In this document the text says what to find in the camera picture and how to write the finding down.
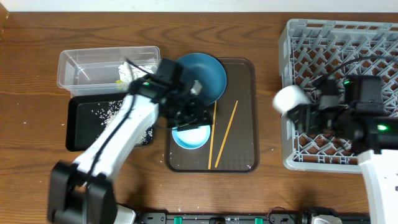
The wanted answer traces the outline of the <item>dark blue round plate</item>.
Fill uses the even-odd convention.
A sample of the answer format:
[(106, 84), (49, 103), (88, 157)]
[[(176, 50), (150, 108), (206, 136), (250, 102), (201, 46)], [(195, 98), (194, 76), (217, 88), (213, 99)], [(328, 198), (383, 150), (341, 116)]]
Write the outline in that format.
[(177, 59), (183, 67), (181, 82), (198, 80), (202, 89), (197, 98), (205, 106), (213, 104), (224, 93), (227, 76), (221, 62), (208, 54), (191, 53)]

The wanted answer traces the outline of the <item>white paper napkin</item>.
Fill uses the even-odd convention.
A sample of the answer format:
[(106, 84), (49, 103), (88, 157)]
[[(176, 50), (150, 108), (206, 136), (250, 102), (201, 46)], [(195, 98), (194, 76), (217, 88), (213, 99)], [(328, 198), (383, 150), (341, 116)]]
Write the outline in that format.
[(127, 62), (124, 62), (118, 67), (119, 79), (124, 83), (131, 83), (132, 81), (143, 77), (146, 73), (155, 73), (157, 66), (154, 64), (140, 65), (138, 68), (134, 67)]

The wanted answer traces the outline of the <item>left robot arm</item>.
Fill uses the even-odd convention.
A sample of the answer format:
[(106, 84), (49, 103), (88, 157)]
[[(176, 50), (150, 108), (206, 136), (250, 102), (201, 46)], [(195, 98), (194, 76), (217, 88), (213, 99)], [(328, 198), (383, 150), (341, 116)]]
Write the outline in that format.
[(97, 140), (50, 176), (47, 219), (51, 223), (134, 223), (133, 209), (117, 203), (113, 182), (144, 131), (163, 116), (171, 128), (188, 130), (210, 121), (205, 91), (211, 74), (162, 59), (129, 85), (116, 117)]

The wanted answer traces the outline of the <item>white cup green inside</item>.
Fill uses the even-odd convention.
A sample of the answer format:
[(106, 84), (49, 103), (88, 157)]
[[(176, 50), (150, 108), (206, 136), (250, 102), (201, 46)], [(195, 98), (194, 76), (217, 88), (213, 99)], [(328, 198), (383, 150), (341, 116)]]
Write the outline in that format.
[(280, 114), (284, 114), (297, 105), (311, 104), (311, 100), (297, 85), (289, 85), (275, 95), (272, 105)]

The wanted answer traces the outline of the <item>light blue small bowl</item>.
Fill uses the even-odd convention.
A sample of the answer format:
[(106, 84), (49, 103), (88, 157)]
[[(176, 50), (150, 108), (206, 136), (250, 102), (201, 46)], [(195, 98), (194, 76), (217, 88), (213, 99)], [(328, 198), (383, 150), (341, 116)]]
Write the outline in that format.
[(174, 141), (182, 148), (194, 150), (202, 147), (211, 134), (210, 125), (200, 126), (186, 131), (172, 131)]

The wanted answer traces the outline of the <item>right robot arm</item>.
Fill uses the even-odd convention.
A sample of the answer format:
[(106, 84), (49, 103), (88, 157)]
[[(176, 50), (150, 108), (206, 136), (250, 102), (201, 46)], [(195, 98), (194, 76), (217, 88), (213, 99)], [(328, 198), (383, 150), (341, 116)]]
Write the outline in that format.
[(351, 141), (368, 195), (371, 223), (397, 223), (397, 118), (382, 103), (382, 79), (348, 75), (344, 104), (334, 80), (324, 79), (317, 103), (289, 109), (287, 117), (301, 133), (332, 134)]

